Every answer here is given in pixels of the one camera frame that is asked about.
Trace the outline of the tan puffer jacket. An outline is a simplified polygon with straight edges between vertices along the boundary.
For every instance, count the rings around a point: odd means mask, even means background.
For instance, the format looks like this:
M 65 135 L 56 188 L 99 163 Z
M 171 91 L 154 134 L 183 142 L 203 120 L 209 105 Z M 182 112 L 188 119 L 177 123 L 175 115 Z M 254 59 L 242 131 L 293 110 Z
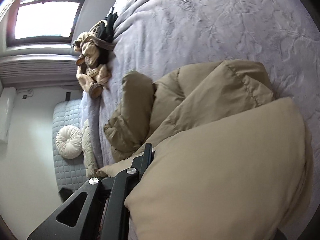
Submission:
M 130 72 L 104 133 L 115 162 L 101 176 L 155 150 L 125 199 L 139 239 L 272 239 L 308 208 L 310 133 L 259 62 L 191 64 L 156 82 Z

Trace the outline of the dark clothing pile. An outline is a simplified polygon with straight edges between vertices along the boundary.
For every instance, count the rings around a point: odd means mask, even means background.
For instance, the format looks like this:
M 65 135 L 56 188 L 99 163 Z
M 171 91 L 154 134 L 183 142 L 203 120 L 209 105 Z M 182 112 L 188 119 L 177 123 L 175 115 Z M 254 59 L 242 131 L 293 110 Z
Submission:
M 93 44 L 99 52 L 97 65 L 107 64 L 109 53 L 114 50 L 114 24 L 117 18 L 114 7 L 111 7 L 108 15 L 90 30 L 93 33 Z

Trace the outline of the grey quilted mattress pad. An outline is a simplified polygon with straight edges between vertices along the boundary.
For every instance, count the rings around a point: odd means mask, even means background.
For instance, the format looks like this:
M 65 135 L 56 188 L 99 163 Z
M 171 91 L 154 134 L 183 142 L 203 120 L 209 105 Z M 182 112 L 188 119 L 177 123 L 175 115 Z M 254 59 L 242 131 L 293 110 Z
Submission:
M 58 103 L 53 113 L 53 162 L 58 189 L 77 190 L 86 180 L 82 153 L 81 100 Z

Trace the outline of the cream quilted comforter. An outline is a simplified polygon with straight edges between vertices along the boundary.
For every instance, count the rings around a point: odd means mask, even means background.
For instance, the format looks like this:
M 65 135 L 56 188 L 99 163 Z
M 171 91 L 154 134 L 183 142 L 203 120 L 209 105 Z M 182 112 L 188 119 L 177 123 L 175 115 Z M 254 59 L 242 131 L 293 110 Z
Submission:
M 93 152 L 88 119 L 84 122 L 82 128 L 82 151 L 84 155 L 86 177 L 88 179 L 93 178 L 95 177 L 95 172 L 98 169 L 98 166 Z

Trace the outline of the round white cushion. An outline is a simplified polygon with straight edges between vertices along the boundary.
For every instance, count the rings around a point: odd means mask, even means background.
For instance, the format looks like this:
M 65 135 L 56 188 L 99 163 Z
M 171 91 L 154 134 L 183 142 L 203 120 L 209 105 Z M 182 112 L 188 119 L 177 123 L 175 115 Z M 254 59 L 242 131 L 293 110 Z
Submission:
M 75 159 L 82 152 L 82 133 L 73 125 L 61 128 L 55 138 L 58 153 L 65 159 Z

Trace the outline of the cream striped knit garment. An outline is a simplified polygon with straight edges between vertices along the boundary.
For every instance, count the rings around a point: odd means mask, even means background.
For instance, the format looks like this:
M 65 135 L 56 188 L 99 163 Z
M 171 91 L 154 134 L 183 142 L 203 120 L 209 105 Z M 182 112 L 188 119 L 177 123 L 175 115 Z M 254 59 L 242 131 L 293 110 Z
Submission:
M 75 63 L 79 85 L 90 98 L 100 97 L 112 76 L 107 63 L 113 44 L 85 31 L 73 42 L 73 49 L 79 53 Z

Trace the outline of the white radiator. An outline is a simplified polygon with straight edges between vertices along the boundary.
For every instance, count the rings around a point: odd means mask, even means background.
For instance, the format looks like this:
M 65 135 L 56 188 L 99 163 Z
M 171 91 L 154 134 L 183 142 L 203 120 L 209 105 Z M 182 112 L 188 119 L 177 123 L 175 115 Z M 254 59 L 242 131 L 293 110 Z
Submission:
M 17 89 L 76 86 L 76 57 L 29 54 L 1 57 L 1 83 Z

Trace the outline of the bright window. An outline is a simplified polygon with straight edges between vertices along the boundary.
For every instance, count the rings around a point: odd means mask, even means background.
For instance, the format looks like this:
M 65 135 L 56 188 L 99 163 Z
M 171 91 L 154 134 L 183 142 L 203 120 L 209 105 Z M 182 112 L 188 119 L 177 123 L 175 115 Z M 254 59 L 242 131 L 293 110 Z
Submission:
M 71 42 L 85 0 L 14 0 L 7 46 Z

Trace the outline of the lavender plush bed blanket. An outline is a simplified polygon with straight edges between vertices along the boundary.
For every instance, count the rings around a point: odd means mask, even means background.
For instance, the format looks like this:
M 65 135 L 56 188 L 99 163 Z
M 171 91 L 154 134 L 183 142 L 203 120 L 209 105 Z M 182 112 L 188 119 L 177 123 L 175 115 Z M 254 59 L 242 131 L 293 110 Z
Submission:
M 276 98 L 290 97 L 312 135 L 314 178 L 308 210 L 283 232 L 297 239 L 319 206 L 319 30 L 300 0 L 116 0 L 112 77 L 101 98 L 82 99 L 97 165 L 114 162 L 103 133 L 136 70 L 154 80 L 188 64 L 261 62 Z

